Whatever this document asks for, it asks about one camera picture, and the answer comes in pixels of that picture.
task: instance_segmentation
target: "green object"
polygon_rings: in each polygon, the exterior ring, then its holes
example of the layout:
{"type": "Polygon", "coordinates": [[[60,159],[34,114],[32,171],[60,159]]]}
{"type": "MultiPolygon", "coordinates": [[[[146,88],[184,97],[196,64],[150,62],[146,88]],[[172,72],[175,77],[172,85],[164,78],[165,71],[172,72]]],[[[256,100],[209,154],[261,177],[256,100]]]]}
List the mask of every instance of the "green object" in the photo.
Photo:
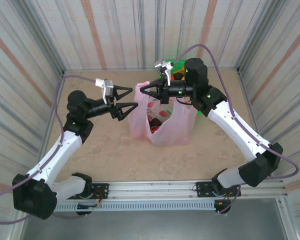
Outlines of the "green object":
{"type": "MultiPolygon", "coordinates": [[[[173,63],[175,61],[175,59],[167,59],[165,61],[173,63]]],[[[184,66],[185,66],[185,61],[183,61],[183,60],[178,61],[175,65],[173,65],[172,70],[171,70],[171,74],[174,74],[175,72],[178,72],[184,66]]]]}

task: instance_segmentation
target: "beige floor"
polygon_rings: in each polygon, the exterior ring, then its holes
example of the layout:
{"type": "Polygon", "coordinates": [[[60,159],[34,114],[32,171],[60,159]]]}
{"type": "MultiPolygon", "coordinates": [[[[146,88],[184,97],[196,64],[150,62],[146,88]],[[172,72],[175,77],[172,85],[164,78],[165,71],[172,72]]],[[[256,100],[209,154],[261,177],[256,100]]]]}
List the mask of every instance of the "beige floor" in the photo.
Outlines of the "beige floor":
{"type": "MultiPolygon", "coordinates": [[[[137,83],[152,81],[156,71],[134,72],[85,72],[75,73],[88,78],[110,79],[114,84],[135,87],[137,83]]],[[[235,110],[251,124],[247,107],[234,70],[221,72],[231,96],[235,110]]],[[[214,70],[208,72],[209,83],[220,90],[222,86],[214,70]]],[[[60,98],[58,113],[65,123],[67,97],[74,90],[82,90],[88,98],[98,99],[101,90],[93,83],[77,78],[68,78],[60,98]]],[[[134,94],[121,102],[132,102],[134,94]]],[[[80,172],[94,181],[157,181],[209,179],[224,168],[245,163],[235,143],[214,122],[202,114],[195,120],[191,142],[187,146],[158,147],[147,140],[129,136],[128,119],[117,121],[109,114],[91,120],[93,130],[57,177],[67,179],[72,173],[80,172]]],[[[54,122],[49,147],[57,140],[60,129],[54,122]]]]}

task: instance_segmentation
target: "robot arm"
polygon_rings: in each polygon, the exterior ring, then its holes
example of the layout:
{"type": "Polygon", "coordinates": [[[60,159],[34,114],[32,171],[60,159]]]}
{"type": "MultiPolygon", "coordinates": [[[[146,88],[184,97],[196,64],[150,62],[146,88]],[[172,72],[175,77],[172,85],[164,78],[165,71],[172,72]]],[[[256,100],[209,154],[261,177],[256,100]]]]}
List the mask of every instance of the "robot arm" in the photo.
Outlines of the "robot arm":
{"type": "Polygon", "coordinates": [[[225,169],[212,178],[213,190],[222,196],[225,190],[240,184],[248,184],[256,187],[274,170],[278,168],[280,158],[264,149],[260,144],[269,146],[277,153],[283,149],[278,144],[270,144],[258,135],[239,115],[234,111],[232,116],[226,96],[216,87],[209,85],[208,68],[200,58],[190,58],[185,61],[185,80],[168,82],[166,72],[169,68],[157,64],[161,72],[161,78],[144,86],[140,91],[160,100],[161,104],[169,103],[169,98],[190,97],[191,104],[204,116],[218,124],[240,148],[247,163],[232,169],[225,169]],[[237,118],[243,126],[256,138],[256,143],[235,121],[237,118]]]}
{"type": "Polygon", "coordinates": [[[43,159],[26,175],[18,174],[12,185],[37,174],[13,190],[14,208],[41,219],[47,219],[57,202],[80,194],[88,197],[92,192],[92,178],[74,173],[65,181],[55,183],[55,179],[70,156],[86,141],[93,128],[90,118],[110,113],[113,119],[123,120],[138,104],[135,102],[114,103],[133,91],[132,88],[113,85],[110,80],[96,79],[96,86],[102,88],[102,98],[93,100],[79,90],[68,96],[66,123],[63,132],[43,159]],[[118,94],[117,90],[126,90],[118,94]]]}

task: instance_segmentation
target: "corrugated metal wall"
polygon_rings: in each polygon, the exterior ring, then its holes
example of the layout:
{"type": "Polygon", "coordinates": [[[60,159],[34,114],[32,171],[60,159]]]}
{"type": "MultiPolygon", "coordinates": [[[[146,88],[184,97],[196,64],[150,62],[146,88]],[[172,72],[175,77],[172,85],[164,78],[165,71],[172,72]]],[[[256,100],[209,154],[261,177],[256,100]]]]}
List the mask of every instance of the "corrugated metal wall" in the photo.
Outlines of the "corrugated metal wall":
{"type": "MultiPolygon", "coordinates": [[[[12,2],[0,1],[0,191],[36,164],[57,77],[12,2]]],[[[13,218],[8,193],[0,197],[0,221],[13,218]]],[[[0,225],[0,239],[7,228],[0,225]]]]}
{"type": "MultiPolygon", "coordinates": [[[[221,67],[239,56],[271,0],[28,0],[67,70],[153,68],[206,44],[221,67]]],[[[186,57],[202,57],[202,49],[186,57]]]]}
{"type": "MultiPolygon", "coordinates": [[[[277,16],[241,72],[260,133],[279,142],[284,155],[300,166],[300,0],[281,2],[277,16]]],[[[283,160],[276,175],[293,170],[283,160]]],[[[300,225],[300,172],[284,182],[300,225]]]]}

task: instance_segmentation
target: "pink plastic bag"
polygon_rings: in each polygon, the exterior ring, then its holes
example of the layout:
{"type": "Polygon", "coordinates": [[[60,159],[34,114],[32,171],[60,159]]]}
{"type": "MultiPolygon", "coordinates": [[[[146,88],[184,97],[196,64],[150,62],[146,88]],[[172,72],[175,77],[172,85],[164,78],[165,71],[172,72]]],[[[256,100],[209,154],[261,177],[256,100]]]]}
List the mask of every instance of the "pink plastic bag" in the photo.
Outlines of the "pink plastic bag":
{"type": "Polygon", "coordinates": [[[186,105],[177,102],[176,98],[174,98],[172,100],[173,111],[171,116],[162,123],[157,131],[151,133],[148,121],[149,110],[147,111],[147,109],[149,99],[151,102],[152,100],[148,95],[140,92],[140,88],[148,84],[149,82],[146,81],[143,83],[138,83],[135,86],[134,101],[138,103],[138,107],[128,115],[131,137],[136,139],[148,138],[154,145],[159,146],[177,146],[189,144],[197,110],[193,106],[188,109],[186,105]]]}

